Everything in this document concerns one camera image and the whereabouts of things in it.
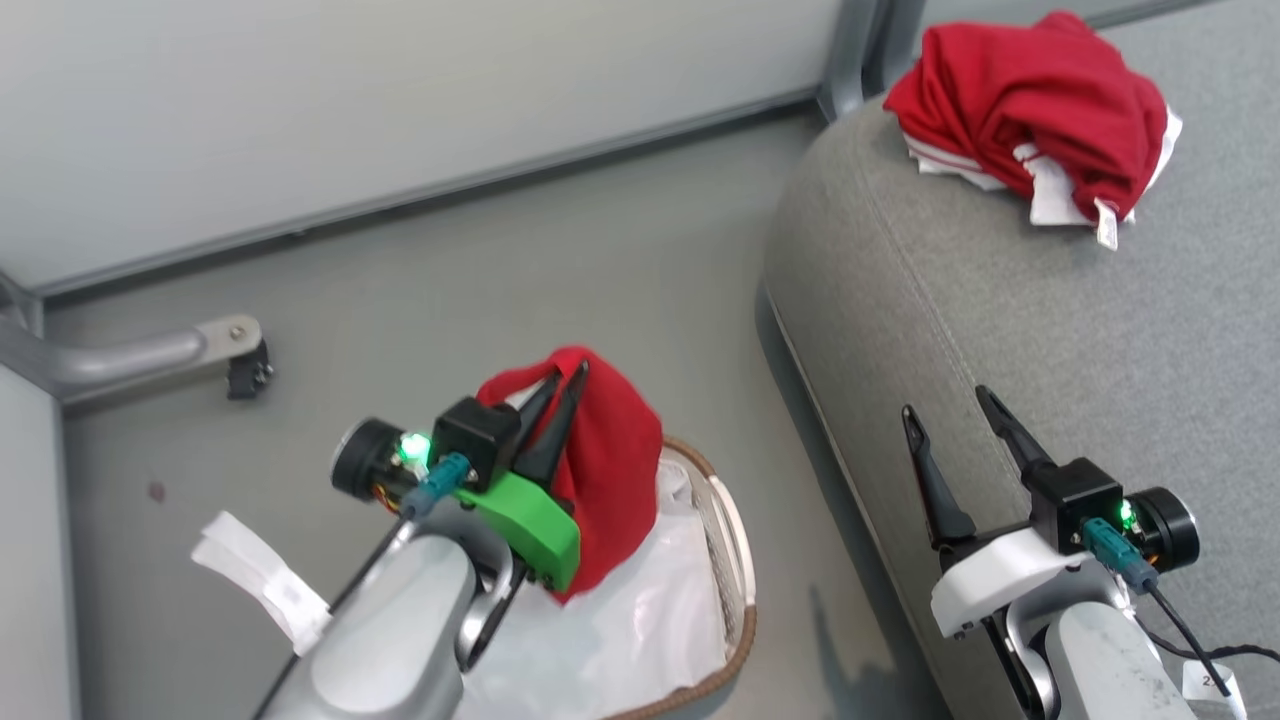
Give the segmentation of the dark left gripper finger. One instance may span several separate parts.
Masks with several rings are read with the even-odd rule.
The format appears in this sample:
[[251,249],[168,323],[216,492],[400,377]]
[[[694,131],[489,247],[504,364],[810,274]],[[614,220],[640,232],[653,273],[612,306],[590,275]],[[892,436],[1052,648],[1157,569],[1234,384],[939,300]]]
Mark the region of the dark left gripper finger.
[[544,491],[552,491],[559,461],[570,442],[570,434],[580,398],[585,391],[589,375],[589,363],[582,360],[573,374],[559,383],[557,396],[544,416],[534,447],[521,456],[516,454],[512,471]]
[[530,395],[520,406],[521,427],[517,434],[517,456],[531,450],[536,443],[544,416],[557,396],[561,378],[559,372],[550,372],[536,387],[531,388]]

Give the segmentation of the grey partition bottom rail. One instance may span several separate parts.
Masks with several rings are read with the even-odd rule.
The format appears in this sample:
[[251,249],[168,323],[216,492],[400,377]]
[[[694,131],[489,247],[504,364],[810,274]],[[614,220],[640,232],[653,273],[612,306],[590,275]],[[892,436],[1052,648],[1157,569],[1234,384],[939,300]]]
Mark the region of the grey partition bottom rail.
[[763,100],[732,105],[724,110],[658,126],[653,129],[621,135],[613,138],[586,143],[584,146],[547,154],[532,160],[481,170],[454,179],[424,184],[420,187],[387,195],[369,201],[321,211],[297,220],[264,225],[234,234],[225,234],[178,249],[154,252],[127,263],[108,264],[87,272],[55,277],[36,282],[32,291],[41,297],[77,293],[110,283],[125,282],[151,272],[166,272],[183,264],[204,263],[212,258],[223,258],[242,250],[253,251],[268,243],[294,237],[305,237],[333,225],[361,222],[365,217],[394,211],[422,202],[436,202],[458,193],[481,192],[485,187],[502,183],[520,183],[529,177],[558,173],[593,163],[608,163],[616,158],[628,158],[646,152],[652,146],[666,146],[686,142],[690,137],[716,135],[739,126],[749,126],[767,117],[785,115],[792,111],[810,111],[817,105],[819,88],[815,85],[777,94]]

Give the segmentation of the red garment with white trim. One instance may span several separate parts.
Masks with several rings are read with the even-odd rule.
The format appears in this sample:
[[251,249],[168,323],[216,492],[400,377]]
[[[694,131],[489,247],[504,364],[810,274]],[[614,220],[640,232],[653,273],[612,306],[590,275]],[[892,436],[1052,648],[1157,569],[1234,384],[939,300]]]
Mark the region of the red garment with white trim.
[[1065,10],[929,28],[883,106],[920,173],[1009,191],[1033,225],[1085,225],[1108,250],[1183,129],[1158,86]]

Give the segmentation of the grey fabric sofa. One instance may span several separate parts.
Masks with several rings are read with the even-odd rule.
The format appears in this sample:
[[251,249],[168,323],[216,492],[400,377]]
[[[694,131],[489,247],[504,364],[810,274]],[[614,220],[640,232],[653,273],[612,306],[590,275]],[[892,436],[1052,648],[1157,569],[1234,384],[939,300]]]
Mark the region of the grey fabric sofa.
[[1036,228],[1027,205],[923,176],[878,101],[810,146],[765,287],[954,720],[1023,720],[982,633],[940,634],[900,411],[980,529],[1028,514],[974,388],[1066,462],[1164,486],[1202,553],[1161,585],[1202,642],[1280,651],[1280,0],[1217,0],[1107,32],[1184,128],[1121,228]]

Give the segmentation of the grey tubular partition foot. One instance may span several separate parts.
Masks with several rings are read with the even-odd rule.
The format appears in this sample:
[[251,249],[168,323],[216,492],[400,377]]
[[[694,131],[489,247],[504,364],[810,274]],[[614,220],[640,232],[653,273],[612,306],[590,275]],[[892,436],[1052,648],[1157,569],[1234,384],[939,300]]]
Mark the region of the grey tubular partition foot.
[[118,345],[56,345],[0,316],[0,364],[64,404],[77,404],[252,351],[259,322],[232,315]]

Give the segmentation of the grey double partition post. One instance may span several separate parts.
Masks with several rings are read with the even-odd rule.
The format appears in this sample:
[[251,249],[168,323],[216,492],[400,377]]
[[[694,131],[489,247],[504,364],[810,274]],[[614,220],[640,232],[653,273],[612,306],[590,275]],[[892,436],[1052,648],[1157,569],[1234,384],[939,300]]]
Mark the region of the grey double partition post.
[[833,124],[890,88],[914,63],[927,0],[840,0],[817,101]]

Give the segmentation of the grey partition corner post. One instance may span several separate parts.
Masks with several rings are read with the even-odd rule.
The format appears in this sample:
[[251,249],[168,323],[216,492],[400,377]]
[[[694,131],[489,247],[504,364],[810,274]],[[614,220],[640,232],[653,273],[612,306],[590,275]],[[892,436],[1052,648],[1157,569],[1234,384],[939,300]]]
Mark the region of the grey partition corner post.
[[0,316],[36,337],[44,336],[44,300],[0,270]]

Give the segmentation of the white cloth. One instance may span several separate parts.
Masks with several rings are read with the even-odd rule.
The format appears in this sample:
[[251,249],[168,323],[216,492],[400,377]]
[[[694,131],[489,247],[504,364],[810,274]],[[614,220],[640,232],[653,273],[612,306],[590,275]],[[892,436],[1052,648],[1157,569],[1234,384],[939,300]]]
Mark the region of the white cloth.
[[603,720],[696,684],[727,642],[692,475],[664,454],[658,514],[637,551],[559,602],[527,584],[466,676],[454,720]]

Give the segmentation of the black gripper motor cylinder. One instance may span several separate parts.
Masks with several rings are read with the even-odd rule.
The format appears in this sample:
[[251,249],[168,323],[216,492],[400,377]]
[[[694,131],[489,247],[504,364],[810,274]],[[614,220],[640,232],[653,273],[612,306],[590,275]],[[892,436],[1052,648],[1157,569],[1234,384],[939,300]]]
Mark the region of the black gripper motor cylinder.
[[398,512],[401,500],[426,471],[430,448],[431,441],[422,432],[366,418],[339,442],[332,462],[332,487],[362,503]]
[[1123,534],[1158,574],[1189,568],[1201,556],[1196,516],[1172,491],[1152,487],[1124,498]]

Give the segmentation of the small white label tag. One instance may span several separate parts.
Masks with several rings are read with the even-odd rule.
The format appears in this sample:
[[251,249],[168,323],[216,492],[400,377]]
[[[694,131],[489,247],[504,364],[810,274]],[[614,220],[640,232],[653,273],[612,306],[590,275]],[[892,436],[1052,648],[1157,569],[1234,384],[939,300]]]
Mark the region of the small white label tag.
[[1249,720],[1238,680],[1230,667],[1206,666],[1188,659],[1181,665],[1181,696],[1189,703],[1216,705],[1230,712],[1231,720]]

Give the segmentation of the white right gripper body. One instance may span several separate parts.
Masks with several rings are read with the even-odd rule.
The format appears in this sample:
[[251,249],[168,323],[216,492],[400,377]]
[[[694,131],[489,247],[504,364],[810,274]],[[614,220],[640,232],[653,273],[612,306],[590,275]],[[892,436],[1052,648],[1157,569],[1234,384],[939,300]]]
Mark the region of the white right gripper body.
[[932,589],[932,616],[945,637],[965,633],[1001,609],[1025,620],[1070,605],[1059,579],[1087,565],[1084,550],[1057,550],[1027,523],[975,537],[948,556]]

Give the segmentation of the long white label strip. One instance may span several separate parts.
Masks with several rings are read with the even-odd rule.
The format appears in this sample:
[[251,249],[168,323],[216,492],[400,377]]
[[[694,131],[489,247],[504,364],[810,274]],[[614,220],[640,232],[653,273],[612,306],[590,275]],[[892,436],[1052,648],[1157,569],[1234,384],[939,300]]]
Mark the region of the long white label strip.
[[330,605],[253,530],[228,511],[202,530],[191,559],[255,598],[303,657],[323,638]]

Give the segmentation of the plain red garment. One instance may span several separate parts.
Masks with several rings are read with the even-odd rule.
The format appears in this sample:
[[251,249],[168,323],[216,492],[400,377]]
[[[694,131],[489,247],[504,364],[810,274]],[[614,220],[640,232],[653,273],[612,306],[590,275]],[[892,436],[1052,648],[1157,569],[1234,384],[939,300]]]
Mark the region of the plain red garment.
[[485,380],[476,396],[495,406],[554,370],[570,378],[588,366],[567,447],[550,491],[573,505],[581,551],[579,570],[558,603],[596,588],[643,546],[657,521],[657,468],[664,446],[660,418],[631,380],[585,346],[564,346],[547,359]]

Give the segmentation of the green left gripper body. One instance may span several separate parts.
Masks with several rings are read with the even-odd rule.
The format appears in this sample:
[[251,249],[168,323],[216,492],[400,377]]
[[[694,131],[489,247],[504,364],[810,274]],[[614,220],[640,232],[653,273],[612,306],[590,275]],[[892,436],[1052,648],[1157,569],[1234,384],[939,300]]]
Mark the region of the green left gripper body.
[[539,484],[513,471],[485,492],[460,487],[456,498],[474,506],[549,591],[567,591],[581,560],[575,519]]

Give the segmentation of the black caster wheel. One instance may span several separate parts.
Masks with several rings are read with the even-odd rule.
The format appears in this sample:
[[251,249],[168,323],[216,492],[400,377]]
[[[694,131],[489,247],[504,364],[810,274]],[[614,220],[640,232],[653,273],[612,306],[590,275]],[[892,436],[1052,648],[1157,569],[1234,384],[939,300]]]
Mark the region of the black caster wheel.
[[257,346],[236,357],[230,357],[227,368],[227,398],[230,401],[250,401],[270,384],[274,377],[270,351],[265,340]]

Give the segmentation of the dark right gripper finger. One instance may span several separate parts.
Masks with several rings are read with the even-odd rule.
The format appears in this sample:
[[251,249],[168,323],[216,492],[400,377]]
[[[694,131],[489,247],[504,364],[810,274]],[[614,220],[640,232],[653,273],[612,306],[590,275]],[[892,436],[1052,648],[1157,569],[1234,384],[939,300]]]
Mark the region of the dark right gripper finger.
[[1023,486],[1043,492],[1057,464],[988,386],[977,386],[975,396],[989,428],[1007,446]]
[[931,437],[910,404],[902,407],[902,428],[932,550],[972,541],[977,537],[977,525],[955,500],[933,459]]

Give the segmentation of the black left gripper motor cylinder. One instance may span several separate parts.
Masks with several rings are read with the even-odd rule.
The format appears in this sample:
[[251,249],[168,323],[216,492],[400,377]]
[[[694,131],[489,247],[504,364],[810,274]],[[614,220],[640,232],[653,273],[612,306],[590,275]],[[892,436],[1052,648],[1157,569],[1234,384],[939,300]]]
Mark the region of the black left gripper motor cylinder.
[[398,512],[401,500],[426,471],[430,448],[431,441],[422,432],[366,418],[339,442],[332,462],[332,487],[362,503]]

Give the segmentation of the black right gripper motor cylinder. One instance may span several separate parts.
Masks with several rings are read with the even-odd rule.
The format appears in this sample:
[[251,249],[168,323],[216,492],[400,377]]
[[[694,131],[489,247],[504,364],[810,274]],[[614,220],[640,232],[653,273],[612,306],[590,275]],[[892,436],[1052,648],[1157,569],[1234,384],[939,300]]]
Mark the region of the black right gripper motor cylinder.
[[1123,534],[1158,574],[1189,568],[1201,556],[1196,516],[1172,491],[1152,487],[1124,498]]

